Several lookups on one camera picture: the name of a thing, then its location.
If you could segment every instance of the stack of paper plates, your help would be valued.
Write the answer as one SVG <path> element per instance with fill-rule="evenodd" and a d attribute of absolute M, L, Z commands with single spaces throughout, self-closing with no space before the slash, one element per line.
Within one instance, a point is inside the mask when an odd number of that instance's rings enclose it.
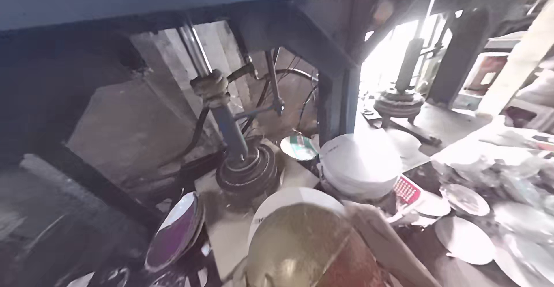
<path fill-rule="evenodd" d="M 171 209 L 146 253 L 145 268 L 159 271 L 179 259 L 198 239 L 204 224 L 204 207 L 194 192 Z"/>
<path fill-rule="evenodd" d="M 329 184 L 357 199 L 385 196 L 402 171 L 400 156 L 382 129 L 339 135 L 323 145 L 320 159 Z"/>

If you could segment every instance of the metal lever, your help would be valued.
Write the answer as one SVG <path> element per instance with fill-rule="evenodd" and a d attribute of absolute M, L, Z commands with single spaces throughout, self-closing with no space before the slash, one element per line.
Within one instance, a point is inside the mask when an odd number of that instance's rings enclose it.
<path fill-rule="evenodd" d="M 180 28 L 177 28 L 177 32 L 181 41 L 184 44 L 184 47 L 187 49 L 194 69 L 198 74 L 198 77 L 194 80 L 207 80 L 213 83 L 213 85 L 218 85 L 221 80 L 227 80 L 226 78 L 214 78 L 212 67 L 208 62 L 208 58 L 204 53 L 204 49 L 198 39 L 198 35 L 192 26 L 190 19 L 186 17 L 184 25 Z M 212 111 L 213 117 L 215 118 L 219 130 L 223 135 L 223 139 L 228 147 L 228 157 L 232 159 L 244 160 L 248 155 L 248 147 L 242 133 L 240 132 L 239 126 L 234 120 L 233 114 L 227 105 L 228 97 L 226 91 L 221 93 L 221 102 L 214 103 L 211 105 L 210 109 Z"/>

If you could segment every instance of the paper plate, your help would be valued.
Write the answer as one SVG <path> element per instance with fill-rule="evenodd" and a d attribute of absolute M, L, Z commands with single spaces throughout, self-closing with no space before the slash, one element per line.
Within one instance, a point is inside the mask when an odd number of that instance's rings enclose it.
<path fill-rule="evenodd" d="M 514 283 L 521 287 L 552 287 L 552 284 L 537 277 L 515 259 L 501 239 L 493 239 L 493 244 L 496 248 L 494 261 Z"/>
<path fill-rule="evenodd" d="M 467 263 L 483 265 L 495 257 L 495 247 L 487 234 L 467 220 L 442 218 L 435 223 L 435 233 L 448 251 Z"/>
<path fill-rule="evenodd" d="M 281 140 L 281 150 L 297 161 L 310 161 L 317 156 L 317 150 L 307 137 L 295 135 Z"/>
<path fill-rule="evenodd" d="M 554 243 L 553 216 L 514 202 L 496 204 L 493 211 L 495 221 L 510 231 L 538 243 Z"/>
<path fill-rule="evenodd" d="M 489 204 L 477 192 L 459 184 L 440 187 L 440 193 L 448 199 L 452 207 L 462 212 L 483 216 L 490 212 Z"/>
<path fill-rule="evenodd" d="M 554 256 L 550 255 L 543 247 L 523 237 L 506 234 L 503 239 L 512 255 L 519 258 L 531 270 L 540 273 L 541 276 L 554 283 Z"/>
<path fill-rule="evenodd" d="M 428 191 L 422 191 L 421 198 L 422 202 L 414 208 L 417 212 L 433 217 L 442 217 L 450 213 L 451 207 L 448 199 Z"/>
<path fill-rule="evenodd" d="M 248 233 L 248 246 L 250 247 L 250 241 L 254 236 L 257 228 L 265 217 L 279 209 L 280 207 L 290 206 L 299 203 L 314 204 L 323 208 L 333 210 L 336 213 L 343 215 L 344 206 L 338 202 L 335 198 L 325 194 L 322 191 L 318 191 L 312 188 L 306 187 L 290 187 L 284 188 L 275 192 L 268 197 L 260 205 L 254 219 L 250 225 L 250 232 Z"/>

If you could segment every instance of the cable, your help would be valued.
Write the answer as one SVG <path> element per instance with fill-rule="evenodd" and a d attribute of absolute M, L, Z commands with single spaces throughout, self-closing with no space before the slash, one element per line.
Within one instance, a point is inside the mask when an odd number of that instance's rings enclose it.
<path fill-rule="evenodd" d="M 315 89 L 317 88 L 317 85 L 315 85 L 312 90 L 308 93 L 308 97 L 302 104 L 302 110 L 300 111 L 300 117 L 298 118 L 298 124 L 296 125 L 296 130 L 300 129 L 300 122 L 302 120 L 302 115 L 304 114 L 304 109 L 306 108 L 306 104 L 310 101 L 311 96 L 314 94 Z"/>
<path fill-rule="evenodd" d="M 196 145 L 198 144 L 198 140 L 200 140 L 200 136 L 202 135 L 202 130 L 204 129 L 204 122 L 206 121 L 206 118 L 208 117 L 208 113 L 209 113 L 209 107 L 208 106 L 202 108 L 202 112 L 200 112 L 200 115 L 198 116 L 198 120 L 196 120 L 196 127 L 194 128 L 194 133 L 192 134 L 192 139 L 190 140 L 190 143 L 187 145 L 187 147 L 181 153 L 179 153 L 176 156 L 172 157 L 171 159 L 169 159 L 165 163 L 162 163 L 162 165 L 160 167 L 162 167 L 164 165 L 167 165 L 169 163 L 172 163 L 172 162 L 174 162 L 178 159 L 182 159 L 183 157 L 188 155 L 192 149 L 194 149 L 196 147 Z"/>

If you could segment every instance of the electrical wire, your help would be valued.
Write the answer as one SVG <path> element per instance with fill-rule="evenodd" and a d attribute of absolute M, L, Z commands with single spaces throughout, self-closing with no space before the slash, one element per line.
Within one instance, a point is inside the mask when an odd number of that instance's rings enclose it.
<path fill-rule="evenodd" d="M 158 168 L 164 167 L 164 166 L 166 166 L 166 165 L 168 165 L 168 164 L 170 164 L 174 161 L 182 159 L 183 157 L 188 155 L 197 146 L 198 141 L 200 140 L 200 136 L 202 135 L 202 130 L 204 129 L 204 123 L 206 121 L 206 118 L 208 117 L 208 113 L 209 113 L 209 107 L 206 106 L 206 107 L 202 108 L 202 111 L 200 112 L 200 115 L 198 116 L 198 120 L 196 120 L 196 127 L 194 128 L 194 133 L 192 134 L 192 139 L 190 140 L 190 143 L 187 145 L 187 147 L 181 153 L 179 153 L 176 156 L 173 156 L 170 159 L 164 161 L 163 163 L 161 163 L 158 166 Z M 147 178 L 146 180 L 141 180 L 141 182 L 142 183 L 156 182 L 156 181 L 160 181 L 160 180 L 163 180 L 163 179 L 174 177 L 178 173 L 179 173 L 179 171 L 177 170 L 176 172 L 164 174 L 162 176 L 158 176 L 158 177 L 155 177 L 155 178 Z M 128 181 L 134 181 L 134 180 L 137 180 L 137 178 L 134 177 L 132 179 L 126 179 L 125 181 L 128 182 Z"/>
<path fill-rule="evenodd" d="M 314 71 L 312 71 L 311 78 L 312 78 L 312 80 L 314 79 Z M 298 117 L 298 124 L 296 125 L 296 130 L 300 129 L 300 122 L 302 121 L 302 115 L 304 114 L 304 109 L 306 109 L 306 104 L 308 104 L 308 102 L 310 101 L 312 95 L 314 95 L 314 92 L 315 92 L 316 88 L 317 88 L 317 84 L 308 93 L 308 97 L 306 98 L 306 100 L 302 104 L 302 110 L 300 111 L 300 117 Z"/>
<path fill-rule="evenodd" d="M 204 129 L 204 123 L 206 121 L 206 118 L 208 117 L 208 113 L 209 113 L 208 106 L 202 108 L 202 112 L 200 112 L 200 115 L 198 116 L 198 120 L 196 120 L 196 127 L 194 128 L 194 133 L 192 134 L 192 139 L 190 140 L 190 143 L 181 153 L 168 159 L 167 161 L 162 163 L 160 167 L 170 164 L 176 160 L 182 159 L 197 146 L 198 141 L 200 140 L 200 136 L 202 135 L 202 130 Z"/>

